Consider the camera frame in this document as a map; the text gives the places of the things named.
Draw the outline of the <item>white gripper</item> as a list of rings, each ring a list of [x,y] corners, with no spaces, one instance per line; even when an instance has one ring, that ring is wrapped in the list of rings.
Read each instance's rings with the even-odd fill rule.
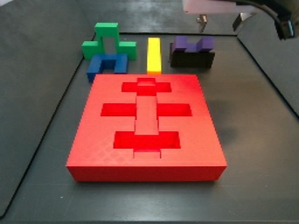
[[[246,20],[244,13],[258,12],[258,8],[252,5],[240,5],[231,1],[222,0],[181,0],[183,11],[187,14],[200,14],[196,18],[199,24],[199,32],[204,31],[208,18],[204,14],[234,14],[239,13],[232,23],[232,30],[236,31],[240,24]]]

